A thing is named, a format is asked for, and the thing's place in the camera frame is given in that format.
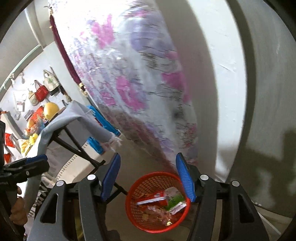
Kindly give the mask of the person's left hand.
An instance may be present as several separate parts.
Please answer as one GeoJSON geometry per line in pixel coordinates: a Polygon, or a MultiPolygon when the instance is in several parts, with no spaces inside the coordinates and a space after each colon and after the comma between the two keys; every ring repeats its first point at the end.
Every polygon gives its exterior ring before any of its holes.
{"type": "Polygon", "coordinates": [[[18,196],[15,204],[11,208],[10,220],[15,225],[24,226],[28,222],[27,213],[25,211],[25,201],[20,196],[22,194],[20,187],[18,187],[17,192],[18,196]]]}

